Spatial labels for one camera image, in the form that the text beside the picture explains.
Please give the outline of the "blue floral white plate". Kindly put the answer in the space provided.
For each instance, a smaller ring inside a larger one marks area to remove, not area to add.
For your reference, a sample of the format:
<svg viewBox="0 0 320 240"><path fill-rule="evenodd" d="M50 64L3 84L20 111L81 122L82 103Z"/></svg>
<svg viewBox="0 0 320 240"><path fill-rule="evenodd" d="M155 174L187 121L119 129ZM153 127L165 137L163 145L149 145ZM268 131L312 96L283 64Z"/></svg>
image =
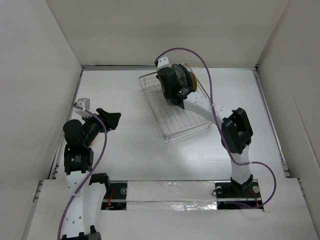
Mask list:
<svg viewBox="0 0 320 240"><path fill-rule="evenodd" d="M181 64L172 64L171 68L175 71L177 79L182 87L187 87L188 86L188 80L186 76L186 69L183 65Z"/></svg>

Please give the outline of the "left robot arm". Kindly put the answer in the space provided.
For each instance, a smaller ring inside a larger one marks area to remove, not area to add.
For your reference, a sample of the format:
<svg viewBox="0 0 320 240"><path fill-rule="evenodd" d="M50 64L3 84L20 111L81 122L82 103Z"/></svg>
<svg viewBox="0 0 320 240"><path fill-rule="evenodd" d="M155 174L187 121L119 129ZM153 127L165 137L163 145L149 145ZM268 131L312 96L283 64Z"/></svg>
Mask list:
<svg viewBox="0 0 320 240"><path fill-rule="evenodd" d="M111 182L107 173L95 173L104 153L94 160L91 145L98 134L115 130L121 113L106 112L97 108L96 113L78 107L84 123L77 119L63 126L66 145L63 154L67 182L68 202L58 226L59 240L99 240L98 219L104 198L111 194Z"/></svg>

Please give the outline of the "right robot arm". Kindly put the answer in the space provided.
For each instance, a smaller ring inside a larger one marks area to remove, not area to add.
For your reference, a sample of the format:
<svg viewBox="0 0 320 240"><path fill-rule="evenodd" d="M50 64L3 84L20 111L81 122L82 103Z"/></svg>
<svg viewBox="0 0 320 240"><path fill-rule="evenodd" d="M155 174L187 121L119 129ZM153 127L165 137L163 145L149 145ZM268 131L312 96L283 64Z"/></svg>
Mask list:
<svg viewBox="0 0 320 240"><path fill-rule="evenodd" d="M216 125L221 144L231 161L231 191L242 197L253 181L249 164L249 145L253 130L243 108L230 110L214 104L198 91L198 79L181 64L172 64L157 70L164 98L171 106L193 112Z"/></svg>

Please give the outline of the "yellow black patterned plate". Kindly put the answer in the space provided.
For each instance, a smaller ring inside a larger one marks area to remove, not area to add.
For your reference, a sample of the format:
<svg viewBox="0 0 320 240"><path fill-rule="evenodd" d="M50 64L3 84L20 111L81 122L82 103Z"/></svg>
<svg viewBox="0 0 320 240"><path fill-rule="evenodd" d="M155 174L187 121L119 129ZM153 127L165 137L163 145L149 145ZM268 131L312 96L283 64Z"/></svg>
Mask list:
<svg viewBox="0 0 320 240"><path fill-rule="evenodd" d="M197 88L198 88L198 79L197 79L196 75L192 71L189 71L188 73L190 75L191 82L192 82L191 88L195 92L197 90Z"/></svg>

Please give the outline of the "yellow woven round plate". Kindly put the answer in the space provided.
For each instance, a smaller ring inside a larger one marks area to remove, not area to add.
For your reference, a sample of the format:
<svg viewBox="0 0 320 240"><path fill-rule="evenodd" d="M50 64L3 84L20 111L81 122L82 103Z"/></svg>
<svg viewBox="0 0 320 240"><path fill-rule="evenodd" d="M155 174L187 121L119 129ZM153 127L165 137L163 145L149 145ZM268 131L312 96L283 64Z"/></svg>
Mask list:
<svg viewBox="0 0 320 240"><path fill-rule="evenodd" d="M181 100L179 98L166 98L166 102L170 106L179 106L181 104Z"/></svg>

